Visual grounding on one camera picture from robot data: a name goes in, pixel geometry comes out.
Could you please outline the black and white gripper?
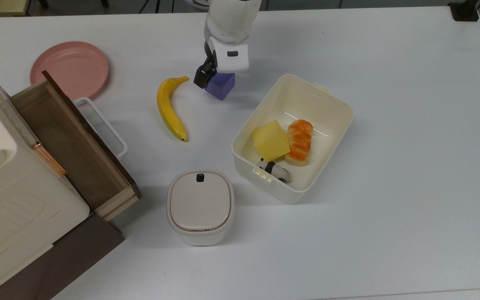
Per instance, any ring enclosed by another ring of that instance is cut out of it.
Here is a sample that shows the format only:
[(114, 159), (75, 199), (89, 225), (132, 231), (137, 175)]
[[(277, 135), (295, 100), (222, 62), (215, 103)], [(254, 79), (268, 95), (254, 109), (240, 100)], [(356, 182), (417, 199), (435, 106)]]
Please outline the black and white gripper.
[(208, 87), (218, 73), (242, 73), (249, 69), (248, 38), (238, 44), (225, 44), (210, 36), (206, 41), (211, 62), (205, 62), (196, 70), (193, 83), (201, 89)]

